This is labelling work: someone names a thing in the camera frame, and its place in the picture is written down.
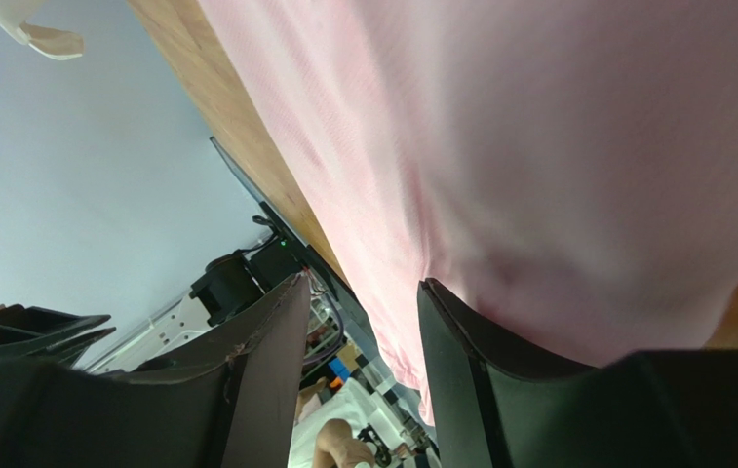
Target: wooden desk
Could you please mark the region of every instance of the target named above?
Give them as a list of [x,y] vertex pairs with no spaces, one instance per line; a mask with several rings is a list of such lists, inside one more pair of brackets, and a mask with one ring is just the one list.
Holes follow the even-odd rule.
[[[345,278],[320,223],[265,130],[198,2],[128,1],[221,145],[288,222]],[[709,344],[738,347],[738,290]]]
[[288,223],[345,279],[319,221],[198,2],[128,2],[218,142]]

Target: white wall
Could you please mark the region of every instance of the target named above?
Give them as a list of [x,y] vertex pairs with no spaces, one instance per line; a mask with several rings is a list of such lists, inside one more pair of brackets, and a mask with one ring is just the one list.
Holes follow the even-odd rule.
[[0,303],[106,313],[122,333],[250,245],[256,205],[124,0],[53,0],[49,60],[0,29]]

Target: cable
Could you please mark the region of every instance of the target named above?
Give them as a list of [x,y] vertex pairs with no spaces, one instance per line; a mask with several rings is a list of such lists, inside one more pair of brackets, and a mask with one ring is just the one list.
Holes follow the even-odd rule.
[[260,251],[279,239],[279,231],[277,231],[276,225],[270,219],[257,214],[253,217],[253,222],[255,222],[256,224],[261,224],[262,226],[269,227],[271,230],[270,237],[268,237],[265,242],[259,244],[258,246],[251,247],[249,249],[239,249],[238,251],[234,252],[234,254],[249,254],[251,252]]
[[342,341],[342,337],[345,336],[345,327],[343,327],[342,325],[342,316],[339,315],[339,312],[337,312],[336,307],[331,301],[331,298],[327,294],[325,294],[325,299],[326,302],[329,304],[329,307],[331,308],[331,312],[333,313],[334,319],[336,320],[336,325],[339,328],[339,332],[337,333],[336,340],[331,344],[331,346],[313,356],[308,356],[307,358],[305,358],[305,360],[302,362],[303,366],[311,366],[329,358],[331,355],[339,350],[339,343]]
[[327,293],[328,291],[323,288],[323,285],[320,284],[320,280],[317,279],[317,276],[311,272],[311,269],[307,266],[302,267],[302,271],[305,272],[306,275],[308,275],[308,279],[310,280],[309,283],[311,285],[311,297],[322,297],[323,294]]

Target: white object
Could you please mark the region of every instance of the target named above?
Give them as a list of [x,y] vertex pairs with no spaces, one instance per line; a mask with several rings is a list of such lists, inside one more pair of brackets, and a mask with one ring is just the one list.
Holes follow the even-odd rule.
[[348,422],[353,432],[352,436],[356,437],[366,427],[369,415],[376,409],[377,406],[369,397],[369,392],[360,385],[360,382],[353,378],[348,379],[322,408],[314,411],[293,428],[288,468],[311,468],[317,434],[330,419],[343,419]]
[[48,0],[0,0],[0,27],[23,45],[55,60],[75,59],[83,55],[85,46],[79,34],[26,21]]
[[85,369],[88,373],[134,371],[150,359],[168,353],[210,330],[210,313],[199,299],[185,294],[181,301],[158,317],[133,339]]
[[308,418],[311,414],[314,413],[314,411],[320,409],[323,407],[323,402],[320,400],[319,395],[314,395],[311,397],[311,400],[308,401],[308,403],[305,404],[304,407],[302,407],[302,412],[299,414],[299,417],[296,419],[297,424],[301,424],[302,421]]
[[414,441],[408,436],[406,428],[389,407],[389,404],[386,403],[383,395],[374,392],[371,394],[371,400],[377,410],[369,415],[369,424],[374,428],[374,432],[380,436],[383,444],[392,451],[400,445],[413,447]]

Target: pink fabric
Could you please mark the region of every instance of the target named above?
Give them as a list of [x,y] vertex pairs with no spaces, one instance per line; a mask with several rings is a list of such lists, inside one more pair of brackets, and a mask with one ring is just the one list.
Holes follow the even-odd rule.
[[737,1],[201,4],[427,420],[425,277],[593,365],[715,330]]

